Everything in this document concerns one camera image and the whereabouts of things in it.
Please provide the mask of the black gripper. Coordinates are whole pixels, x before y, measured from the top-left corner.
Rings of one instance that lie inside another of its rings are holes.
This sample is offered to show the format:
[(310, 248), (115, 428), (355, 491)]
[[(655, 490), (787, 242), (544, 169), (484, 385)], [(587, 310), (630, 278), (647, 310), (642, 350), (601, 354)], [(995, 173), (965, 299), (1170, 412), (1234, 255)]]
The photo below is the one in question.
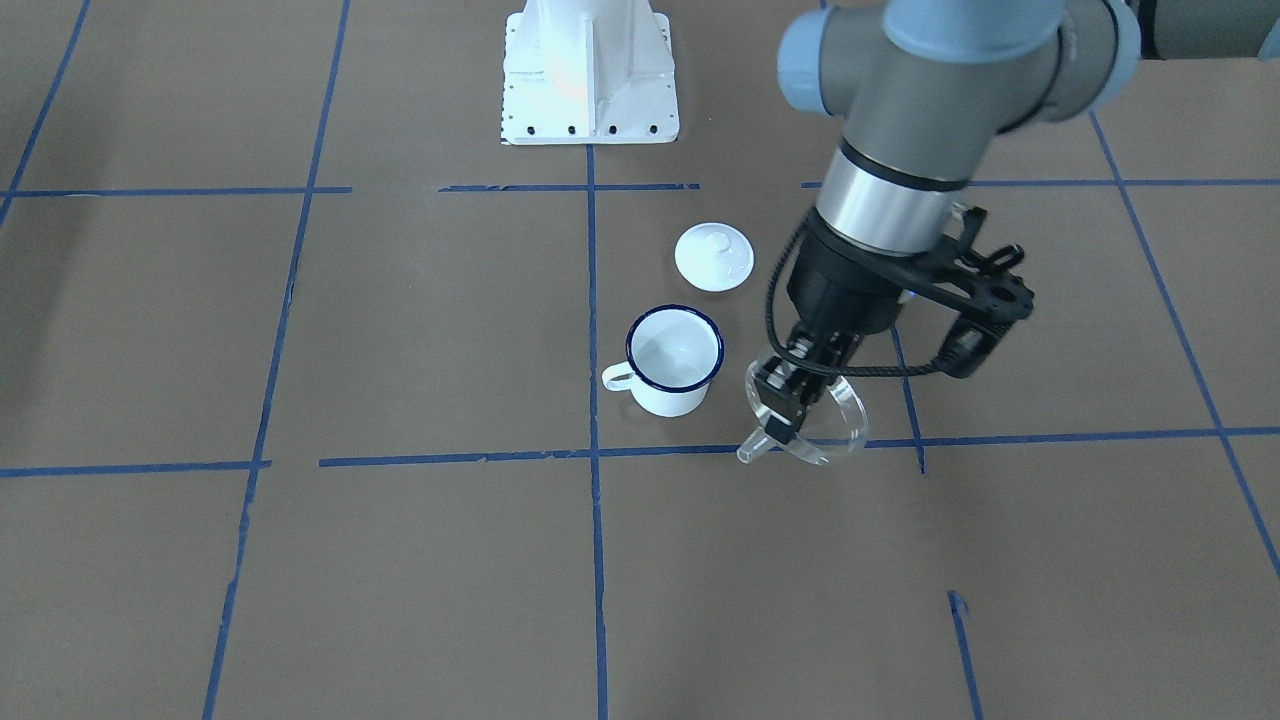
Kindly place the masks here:
[(933, 359), (904, 368), (847, 365), (863, 338), (896, 322), (905, 291), (902, 260), (920, 252), (870, 251), (838, 234), (817, 211), (806, 213), (795, 240), (799, 255), (786, 291), (797, 322), (787, 338), (786, 360), (764, 352), (753, 370), (760, 402), (776, 415), (772, 438), (781, 445), (797, 437), (810, 409), (835, 382), (814, 373), (938, 373), (931, 366)]

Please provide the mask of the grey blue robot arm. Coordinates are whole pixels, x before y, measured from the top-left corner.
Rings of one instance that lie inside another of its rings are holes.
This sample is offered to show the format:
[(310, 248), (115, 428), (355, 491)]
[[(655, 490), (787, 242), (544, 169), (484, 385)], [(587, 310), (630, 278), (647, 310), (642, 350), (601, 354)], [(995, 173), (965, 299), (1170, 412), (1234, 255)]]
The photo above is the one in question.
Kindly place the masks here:
[(739, 451), (796, 448), (847, 378), (969, 377), (1033, 293), (1024, 254), (973, 249), (961, 192), (991, 142), (1120, 94), (1140, 60), (1277, 56), (1275, 1), (884, 1), (785, 32), (777, 78), (844, 131), (765, 292), (769, 356), (748, 372), (759, 427)]

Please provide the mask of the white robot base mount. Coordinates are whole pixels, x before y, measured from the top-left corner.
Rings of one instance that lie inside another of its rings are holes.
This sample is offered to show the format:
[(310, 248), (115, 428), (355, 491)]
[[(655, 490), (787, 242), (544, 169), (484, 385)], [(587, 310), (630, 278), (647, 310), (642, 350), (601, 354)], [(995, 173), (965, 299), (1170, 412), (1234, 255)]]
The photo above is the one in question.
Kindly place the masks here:
[(504, 26), (500, 141), (672, 143), (669, 18), (648, 1), (527, 1)]

